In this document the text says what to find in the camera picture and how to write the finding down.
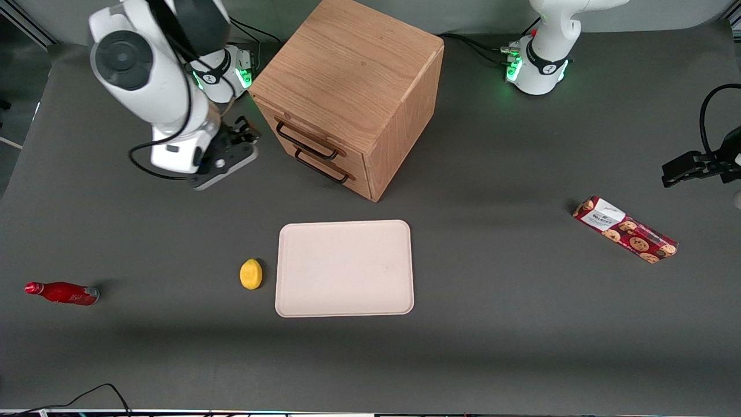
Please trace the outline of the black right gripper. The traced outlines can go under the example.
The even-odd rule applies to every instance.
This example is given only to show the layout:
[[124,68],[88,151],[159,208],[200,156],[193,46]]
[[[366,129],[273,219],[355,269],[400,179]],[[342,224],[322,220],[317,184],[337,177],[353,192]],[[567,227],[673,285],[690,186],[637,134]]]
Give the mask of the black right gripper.
[[249,120],[239,116],[228,129],[222,126],[202,156],[200,175],[228,175],[256,159],[256,143],[261,133],[252,130]]

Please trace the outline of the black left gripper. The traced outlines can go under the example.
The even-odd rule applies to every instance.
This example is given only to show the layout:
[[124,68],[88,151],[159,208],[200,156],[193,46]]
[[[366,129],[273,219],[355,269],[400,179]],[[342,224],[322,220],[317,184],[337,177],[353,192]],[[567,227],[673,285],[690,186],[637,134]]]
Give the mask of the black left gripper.
[[740,127],[729,132],[715,151],[719,169],[708,169],[709,158],[700,151],[688,151],[662,166],[663,187],[720,175],[722,183],[740,180]]

